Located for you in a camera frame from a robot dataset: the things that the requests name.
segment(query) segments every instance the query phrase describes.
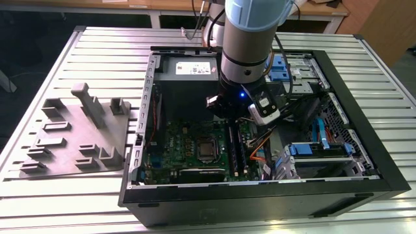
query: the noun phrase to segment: motherboard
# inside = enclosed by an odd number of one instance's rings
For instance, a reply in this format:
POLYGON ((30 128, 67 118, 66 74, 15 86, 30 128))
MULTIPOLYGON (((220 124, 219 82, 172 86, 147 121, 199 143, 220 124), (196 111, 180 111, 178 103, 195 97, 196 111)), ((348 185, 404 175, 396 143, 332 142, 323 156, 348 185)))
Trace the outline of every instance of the motherboard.
MULTIPOLYGON (((227 121, 167 122, 163 150, 147 155, 147 184, 259 180, 256 162, 242 173, 231 170, 235 159, 230 158, 227 126, 227 121)), ((240 123, 239 130, 246 144, 252 138, 250 123, 240 123)))

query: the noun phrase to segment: green circuit board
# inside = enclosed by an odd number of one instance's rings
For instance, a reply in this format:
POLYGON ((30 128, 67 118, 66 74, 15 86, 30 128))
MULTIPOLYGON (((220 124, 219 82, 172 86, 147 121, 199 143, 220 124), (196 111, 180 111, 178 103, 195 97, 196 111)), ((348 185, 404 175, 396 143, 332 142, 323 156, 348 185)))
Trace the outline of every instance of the green circuit board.
MULTIPOLYGON (((256 177, 255 167, 248 170, 255 173, 231 175, 226 124, 224 121, 167 123, 163 153, 152 153, 147 159, 150 183, 170 184, 178 169, 187 168, 224 169, 226 181, 247 181, 256 177), (204 145, 214 146, 215 156, 202 156, 204 145)), ((251 139, 248 123, 240 125, 240 134, 244 142, 251 139)))

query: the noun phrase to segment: aluminum table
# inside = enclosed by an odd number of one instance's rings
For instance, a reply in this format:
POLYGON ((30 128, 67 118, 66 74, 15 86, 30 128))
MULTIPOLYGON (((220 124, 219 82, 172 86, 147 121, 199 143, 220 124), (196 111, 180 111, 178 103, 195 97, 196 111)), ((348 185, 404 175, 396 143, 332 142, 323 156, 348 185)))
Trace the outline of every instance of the aluminum table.
POLYGON ((19 173, 26 148, 46 118, 46 98, 78 102, 72 84, 87 82, 100 102, 132 103, 128 145, 134 144, 150 47, 199 46, 174 29, 78 27, 0 155, 0 231, 11 233, 411 233, 416 230, 416 101, 364 40, 352 35, 280 33, 286 49, 326 50, 414 190, 330 218, 146 228, 118 206, 122 171, 43 180, 6 179, 19 173))

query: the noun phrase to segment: metal mesh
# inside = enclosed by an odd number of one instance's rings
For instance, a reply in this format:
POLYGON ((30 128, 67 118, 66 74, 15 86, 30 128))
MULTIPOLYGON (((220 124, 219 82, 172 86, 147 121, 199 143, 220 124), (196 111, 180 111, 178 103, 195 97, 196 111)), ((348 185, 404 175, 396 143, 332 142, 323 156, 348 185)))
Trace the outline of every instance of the metal mesh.
MULTIPOLYGON (((330 132, 334 134, 334 139, 336 142, 348 143, 352 145, 356 153, 354 157, 360 161, 367 169, 372 169, 372 163, 368 159, 367 153, 364 151, 363 146, 359 145, 359 142, 354 139, 352 134, 354 130, 347 129, 344 127, 344 121, 340 117, 339 111, 336 109, 335 103, 332 102, 330 96, 326 96, 322 101, 322 108, 318 110, 318 117, 320 117, 326 126, 330 128, 330 132)), ((310 131, 307 132, 307 140, 312 141, 312 127, 310 127, 310 131)))

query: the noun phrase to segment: floor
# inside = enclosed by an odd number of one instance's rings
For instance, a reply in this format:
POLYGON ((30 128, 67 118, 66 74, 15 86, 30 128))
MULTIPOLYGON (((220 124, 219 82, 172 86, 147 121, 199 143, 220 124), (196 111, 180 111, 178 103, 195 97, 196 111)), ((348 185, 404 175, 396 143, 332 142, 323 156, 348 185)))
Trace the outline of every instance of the floor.
MULTIPOLYGON (((194 17, 164 16, 164 28, 195 27, 194 17)), ((76 25, 151 27, 147 16, 0 12, 0 70, 18 86, 15 93, 0 90, 0 151, 32 102, 76 25)), ((392 67, 416 96, 416 57, 407 52, 392 67)))

